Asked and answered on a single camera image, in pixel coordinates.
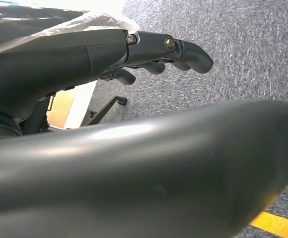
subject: gray carpet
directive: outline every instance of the gray carpet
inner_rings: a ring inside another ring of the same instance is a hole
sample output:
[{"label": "gray carpet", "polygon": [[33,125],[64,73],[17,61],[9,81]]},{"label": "gray carpet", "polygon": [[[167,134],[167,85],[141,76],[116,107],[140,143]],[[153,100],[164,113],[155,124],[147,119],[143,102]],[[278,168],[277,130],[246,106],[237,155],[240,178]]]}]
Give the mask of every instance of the gray carpet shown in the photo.
[{"label": "gray carpet", "polygon": [[[129,0],[124,14],[143,30],[197,43],[215,65],[205,75],[171,65],[158,76],[133,70],[132,86],[98,81],[91,109],[114,95],[129,99],[101,123],[241,98],[288,101],[288,0]],[[268,212],[288,218],[288,188]],[[277,236],[249,226],[236,237]]]}]

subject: plastic wrap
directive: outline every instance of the plastic wrap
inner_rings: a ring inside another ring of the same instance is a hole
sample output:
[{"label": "plastic wrap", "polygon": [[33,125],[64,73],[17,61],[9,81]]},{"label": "plastic wrap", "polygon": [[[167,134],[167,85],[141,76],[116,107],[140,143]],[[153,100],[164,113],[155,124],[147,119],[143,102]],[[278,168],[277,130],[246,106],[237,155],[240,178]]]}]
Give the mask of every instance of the plastic wrap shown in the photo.
[{"label": "plastic wrap", "polygon": [[0,52],[39,37],[112,28],[139,30],[135,21],[116,13],[0,1]]}]

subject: black chair leg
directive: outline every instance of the black chair leg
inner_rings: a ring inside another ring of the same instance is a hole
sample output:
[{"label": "black chair leg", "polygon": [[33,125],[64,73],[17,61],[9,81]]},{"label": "black chair leg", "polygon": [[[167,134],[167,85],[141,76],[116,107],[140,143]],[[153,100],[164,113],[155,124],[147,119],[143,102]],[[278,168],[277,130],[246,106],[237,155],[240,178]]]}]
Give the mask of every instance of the black chair leg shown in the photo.
[{"label": "black chair leg", "polygon": [[128,100],[125,97],[115,96],[112,98],[111,100],[110,100],[108,103],[107,103],[105,106],[104,106],[102,109],[101,109],[98,113],[88,110],[87,113],[85,113],[85,118],[83,118],[80,126],[98,124],[110,109],[111,109],[114,105],[114,103],[116,101],[119,105],[125,106],[126,105]]}]

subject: metal bolt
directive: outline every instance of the metal bolt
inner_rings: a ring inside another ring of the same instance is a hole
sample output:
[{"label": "metal bolt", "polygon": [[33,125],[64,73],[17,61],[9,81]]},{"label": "metal bolt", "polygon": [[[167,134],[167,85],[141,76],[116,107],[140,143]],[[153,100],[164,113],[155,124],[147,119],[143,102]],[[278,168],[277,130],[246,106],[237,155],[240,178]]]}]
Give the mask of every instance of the metal bolt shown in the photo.
[{"label": "metal bolt", "polygon": [[169,51],[173,51],[175,46],[174,38],[172,38],[172,36],[166,36],[165,38],[165,46]]},{"label": "metal bolt", "polygon": [[136,43],[137,39],[135,35],[129,35],[126,37],[126,42],[129,45]]}]

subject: yellow stripe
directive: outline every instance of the yellow stripe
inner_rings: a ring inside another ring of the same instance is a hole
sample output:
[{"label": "yellow stripe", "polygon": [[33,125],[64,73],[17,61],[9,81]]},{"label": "yellow stripe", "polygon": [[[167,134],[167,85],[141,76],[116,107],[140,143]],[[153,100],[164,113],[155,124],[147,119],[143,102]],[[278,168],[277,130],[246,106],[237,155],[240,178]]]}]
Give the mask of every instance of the yellow stripe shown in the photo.
[{"label": "yellow stripe", "polygon": [[277,236],[288,238],[288,219],[267,212],[262,212],[250,225],[271,232]]}]

